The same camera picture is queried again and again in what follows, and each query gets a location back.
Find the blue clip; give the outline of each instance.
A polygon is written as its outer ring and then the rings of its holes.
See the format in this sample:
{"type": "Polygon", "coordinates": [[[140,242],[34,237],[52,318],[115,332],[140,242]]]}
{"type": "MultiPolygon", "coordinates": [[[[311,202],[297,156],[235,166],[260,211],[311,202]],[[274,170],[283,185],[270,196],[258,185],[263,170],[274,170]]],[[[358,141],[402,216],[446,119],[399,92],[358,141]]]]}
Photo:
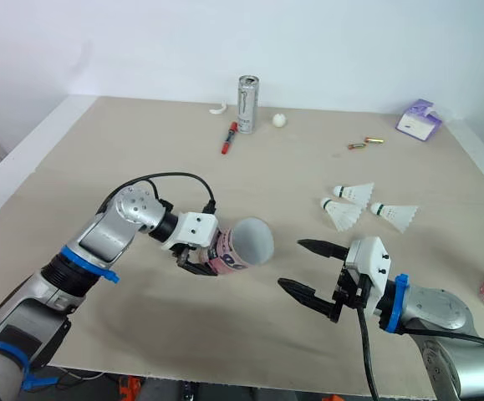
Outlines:
{"type": "Polygon", "coordinates": [[[36,378],[32,374],[29,374],[24,380],[21,386],[22,390],[31,390],[36,387],[52,386],[58,382],[59,378],[36,378]]]}
{"type": "Polygon", "coordinates": [[[117,277],[117,274],[115,272],[95,266],[93,263],[89,263],[85,259],[75,254],[73,251],[71,251],[67,246],[61,248],[61,254],[69,259],[72,263],[82,267],[88,272],[96,274],[97,276],[102,276],[106,280],[110,280],[111,282],[119,282],[119,277],[117,277]]]}
{"type": "Polygon", "coordinates": [[[21,384],[21,389],[30,390],[36,387],[50,386],[58,382],[59,378],[35,378],[30,374],[30,362],[28,361],[28,357],[17,347],[0,341],[0,350],[12,354],[23,365],[24,379],[21,384]]]}
{"type": "Polygon", "coordinates": [[[400,274],[395,278],[395,296],[394,305],[392,306],[392,313],[390,314],[389,324],[386,327],[386,332],[395,332],[400,322],[401,310],[403,308],[403,298],[405,297],[405,290],[409,287],[409,276],[400,274]]]}

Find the purple tissue box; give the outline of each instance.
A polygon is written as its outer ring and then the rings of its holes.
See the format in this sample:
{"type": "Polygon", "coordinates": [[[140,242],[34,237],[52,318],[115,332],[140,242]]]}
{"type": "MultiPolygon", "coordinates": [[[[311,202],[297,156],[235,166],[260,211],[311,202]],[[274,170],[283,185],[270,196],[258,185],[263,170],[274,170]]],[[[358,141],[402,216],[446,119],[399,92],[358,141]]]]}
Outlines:
{"type": "Polygon", "coordinates": [[[433,111],[433,103],[418,99],[403,113],[395,127],[418,140],[428,140],[441,124],[442,120],[433,111]]]}

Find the shuttlecock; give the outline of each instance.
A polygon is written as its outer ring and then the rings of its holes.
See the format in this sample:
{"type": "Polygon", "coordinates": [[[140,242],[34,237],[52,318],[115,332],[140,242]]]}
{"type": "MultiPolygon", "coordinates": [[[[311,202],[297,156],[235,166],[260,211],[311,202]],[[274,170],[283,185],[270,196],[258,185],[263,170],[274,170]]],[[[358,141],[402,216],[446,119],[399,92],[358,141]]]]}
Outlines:
{"type": "Polygon", "coordinates": [[[331,216],[331,220],[338,231],[351,228],[362,212],[360,206],[339,203],[330,198],[323,198],[320,205],[331,216]]]}
{"type": "Polygon", "coordinates": [[[383,217],[403,234],[415,216],[418,206],[391,206],[372,203],[369,209],[375,215],[383,217]]]}
{"type": "Polygon", "coordinates": [[[359,205],[363,209],[366,209],[369,198],[372,196],[373,189],[373,182],[356,186],[335,186],[333,189],[333,194],[338,198],[347,199],[348,201],[359,205]]]}

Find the white cup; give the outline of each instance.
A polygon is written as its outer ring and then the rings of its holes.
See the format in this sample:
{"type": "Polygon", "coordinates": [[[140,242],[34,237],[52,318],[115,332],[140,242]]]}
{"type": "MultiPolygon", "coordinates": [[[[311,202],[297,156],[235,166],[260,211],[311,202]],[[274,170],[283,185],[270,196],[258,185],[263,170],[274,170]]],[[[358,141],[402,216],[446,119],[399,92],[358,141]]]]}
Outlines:
{"type": "Polygon", "coordinates": [[[265,222],[248,217],[226,231],[217,231],[199,259],[217,274],[228,274],[266,263],[273,255],[273,235],[265,222]]]}

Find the red marker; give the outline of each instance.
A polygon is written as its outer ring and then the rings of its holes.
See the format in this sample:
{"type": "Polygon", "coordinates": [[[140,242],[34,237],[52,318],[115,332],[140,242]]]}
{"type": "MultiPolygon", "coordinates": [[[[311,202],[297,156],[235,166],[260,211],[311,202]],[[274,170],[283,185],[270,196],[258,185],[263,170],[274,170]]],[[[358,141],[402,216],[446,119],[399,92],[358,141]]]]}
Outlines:
{"type": "Polygon", "coordinates": [[[223,143],[222,155],[226,155],[228,152],[228,147],[231,145],[232,140],[234,139],[234,134],[238,131],[238,124],[236,122],[231,123],[231,128],[228,130],[227,138],[223,143]]]}

